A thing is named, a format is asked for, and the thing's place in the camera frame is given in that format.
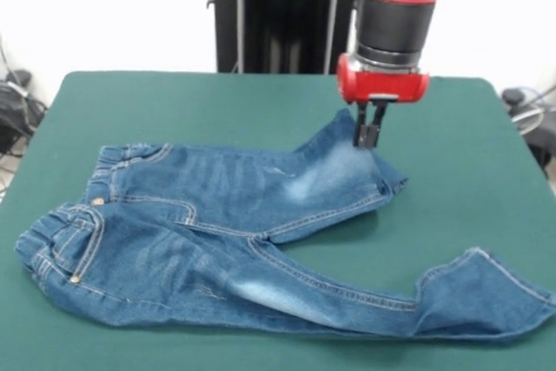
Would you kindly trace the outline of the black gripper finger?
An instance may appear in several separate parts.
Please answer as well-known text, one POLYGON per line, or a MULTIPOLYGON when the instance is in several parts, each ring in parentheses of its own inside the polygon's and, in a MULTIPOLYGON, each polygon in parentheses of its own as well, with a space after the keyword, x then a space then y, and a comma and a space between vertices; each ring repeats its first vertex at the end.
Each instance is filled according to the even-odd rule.
POLYGON ((357 103, 353 145, 366 147, 367 140, 367 103, 357 103))
POLYGON ((374 116, 372 122, 369 124, 367 133, 367 142, 370 148, 375 148, 378 144, 382 121, 387 110, 387 102, 377 101, 373 102, 373 105, 374 116))

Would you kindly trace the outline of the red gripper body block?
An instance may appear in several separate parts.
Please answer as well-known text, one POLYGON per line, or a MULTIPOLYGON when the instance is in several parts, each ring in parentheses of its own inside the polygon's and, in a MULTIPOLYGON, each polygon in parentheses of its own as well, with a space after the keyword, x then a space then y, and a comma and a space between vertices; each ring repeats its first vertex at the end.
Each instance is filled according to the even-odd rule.
POLYGON ((346 103, 387 101, 416 103, 430 83, 430 75, 415 72, 367 70, 354 55, 340 55, 336 75, 339 92, 346 103))

